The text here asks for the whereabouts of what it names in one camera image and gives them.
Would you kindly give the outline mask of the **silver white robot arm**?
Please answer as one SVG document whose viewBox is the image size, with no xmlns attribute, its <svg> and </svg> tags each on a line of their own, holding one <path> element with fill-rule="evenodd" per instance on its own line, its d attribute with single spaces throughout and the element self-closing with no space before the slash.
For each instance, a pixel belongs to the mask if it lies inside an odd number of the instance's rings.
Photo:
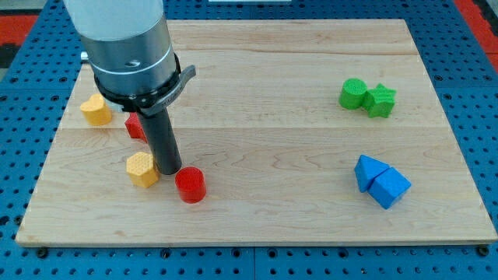
<svg viewBox="0 0 498 280">
<path fill-rule="evenodd" d="M 119 96 L 160 88 L 177 69 L 162 0 L 64 0 L 99 84 Z"/>
</svg>

